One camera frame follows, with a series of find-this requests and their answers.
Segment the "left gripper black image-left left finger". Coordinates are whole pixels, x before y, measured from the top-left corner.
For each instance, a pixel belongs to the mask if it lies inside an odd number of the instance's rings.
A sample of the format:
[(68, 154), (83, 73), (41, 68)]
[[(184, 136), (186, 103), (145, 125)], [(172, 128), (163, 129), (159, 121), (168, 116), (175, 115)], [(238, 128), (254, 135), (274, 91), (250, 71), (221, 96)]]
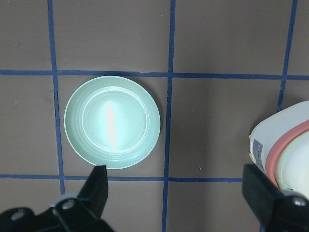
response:
[(76, 197), (66, 197), (35, 215), (27, 207), (0, 214), (2, 232), (112, 232), (101, 219), (108, 198), (105, 165), (95, 166)]

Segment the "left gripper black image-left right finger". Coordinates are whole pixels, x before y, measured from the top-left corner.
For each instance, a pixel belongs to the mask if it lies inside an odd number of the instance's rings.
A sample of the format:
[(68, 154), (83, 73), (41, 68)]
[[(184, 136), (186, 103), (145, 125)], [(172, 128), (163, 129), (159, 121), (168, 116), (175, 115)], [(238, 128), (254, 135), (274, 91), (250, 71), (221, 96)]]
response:
[(264, 232), (307, 232), (309, 200), (303, 194), (280, 190), (254, 164), (243, 167), (242, 194)]

